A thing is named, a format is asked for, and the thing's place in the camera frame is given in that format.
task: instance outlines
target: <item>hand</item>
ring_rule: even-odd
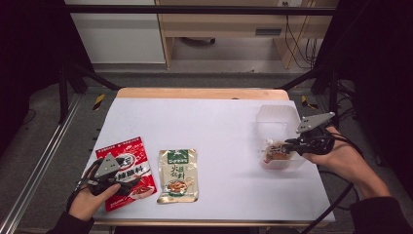
[[[108,187],[104,192],[98,196],[94,196],[92,192],[87,188],[87,185],[83,185],[83,188],[73,200],[70,207],[69,214],[77,217],[83,221],[89,221],[97,209],[111,196],[113,196],[121,187],[121,184],[117,183]]]
[[[333,127],[327,129],[333,134],[339,134]],[[335,140],[333,150],[326,155],[305,153],[303,157],[312,163],[327,167],[337,175],[354,183],[364,199],[391,196],[384,181],[374,173],[361,155],[346,142]]]

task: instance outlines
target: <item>white tabletop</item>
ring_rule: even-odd
[[[268,171],[259,164],[255,117],[264,104],[295,109],[290,100],[115,98],[94,151],[141,137],[158,192],[110,213],[102,206],[96,223],[268,225],[319,217],[329,201],[315,165],[305,162],[296,171]],[[198,151],[199,200],[159,205],[159,151],[184,148]],[[86,168],[95,159],[92,153]],[[324,219],[331,221],[333,214]]]

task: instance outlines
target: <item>clear plastic container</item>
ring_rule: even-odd
[[[267,170],[296,170],[306,160],[296,152],[287,160],[265,162],[268,141],[285,141],[297,138],[295,130],[300,124],[297,110],[290,105],[263,105],[256,116],[257,147],[261,166]]]

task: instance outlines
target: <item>white cabinet panel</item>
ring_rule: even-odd
[[[65,0],[66,4],[154,5],[153,0]],[[92,63],[165,63],[155,14],[72,14]]]

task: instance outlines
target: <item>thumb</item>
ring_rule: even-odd
[[[106,201],[108,198],[115,195],[115,193],[121,188],[120,183],[113,184],[112,186],[108,187],[104,192],[100,193],[98,197],[102,200],[102,202]]]

